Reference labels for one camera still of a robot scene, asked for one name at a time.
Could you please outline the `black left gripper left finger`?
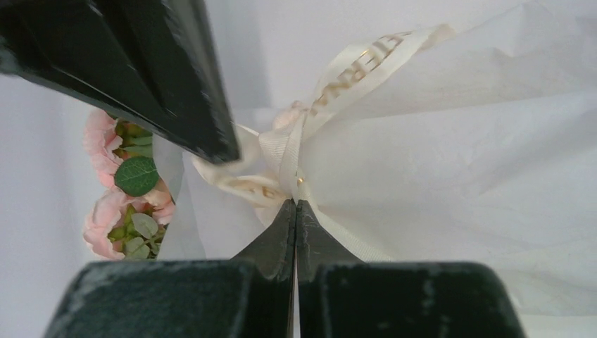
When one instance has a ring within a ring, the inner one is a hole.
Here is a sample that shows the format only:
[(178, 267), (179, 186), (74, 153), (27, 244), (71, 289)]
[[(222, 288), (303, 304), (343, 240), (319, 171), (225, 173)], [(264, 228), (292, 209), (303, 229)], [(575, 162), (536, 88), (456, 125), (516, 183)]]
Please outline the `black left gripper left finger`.
[(90, 263), (47, 337), (291, 337), (296, 205), (236, 256)]

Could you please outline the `cream ribbon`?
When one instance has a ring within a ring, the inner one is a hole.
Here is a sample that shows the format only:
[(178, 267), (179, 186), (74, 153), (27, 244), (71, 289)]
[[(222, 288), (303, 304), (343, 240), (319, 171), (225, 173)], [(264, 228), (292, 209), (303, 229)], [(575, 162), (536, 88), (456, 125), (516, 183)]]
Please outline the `cream ribbon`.
[(299, 165), (301, 150), (324, 124), (386, 82), (415, 54), (453, 36), (455, 30), (443, 24), (384, 35), (369, 44), (350, 44), (325, 69), (310, 105), (283, 111), (267, 132), (235, 126), (239, 160), (216, 165), (192, 156), (191, 162), (208, 184), (251, 204), (264, 227), (271, 225), (285, 201), (306, 201), (324, 229), (351, 253), (367, 261), (390, 261), (388, 254), (320, 212)]

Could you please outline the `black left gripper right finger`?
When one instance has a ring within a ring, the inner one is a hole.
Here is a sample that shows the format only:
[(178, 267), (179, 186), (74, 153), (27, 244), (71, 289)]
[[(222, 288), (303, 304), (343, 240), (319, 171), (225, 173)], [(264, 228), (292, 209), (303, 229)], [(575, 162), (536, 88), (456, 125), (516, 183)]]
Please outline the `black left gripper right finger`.
[(367, 263), (296, 207), (302, 337), (523, 337), (497, 274), (473, 262)]

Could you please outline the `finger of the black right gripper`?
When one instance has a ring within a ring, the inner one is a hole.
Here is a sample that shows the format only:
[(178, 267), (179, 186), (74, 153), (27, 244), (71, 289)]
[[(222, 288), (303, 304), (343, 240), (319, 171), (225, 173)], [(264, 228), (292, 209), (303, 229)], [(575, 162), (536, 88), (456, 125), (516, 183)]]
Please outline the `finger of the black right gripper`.
[(209, 163), (241, 156), (203, 1), (2, 1), (1, 73), (136, 123)]

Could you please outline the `pink fake flower bouquet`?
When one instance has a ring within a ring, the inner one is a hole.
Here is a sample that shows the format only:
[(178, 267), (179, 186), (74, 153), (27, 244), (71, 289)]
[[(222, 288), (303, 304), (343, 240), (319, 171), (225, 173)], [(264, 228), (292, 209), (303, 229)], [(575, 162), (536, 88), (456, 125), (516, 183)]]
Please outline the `pink fake flower bouquet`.
[(106, 188), (85, 218), (83, 239), (97, 256), (154, 260), (175, 202), (153, 159), (153, 135), (97, 110), (85, 124), (83, 146)]

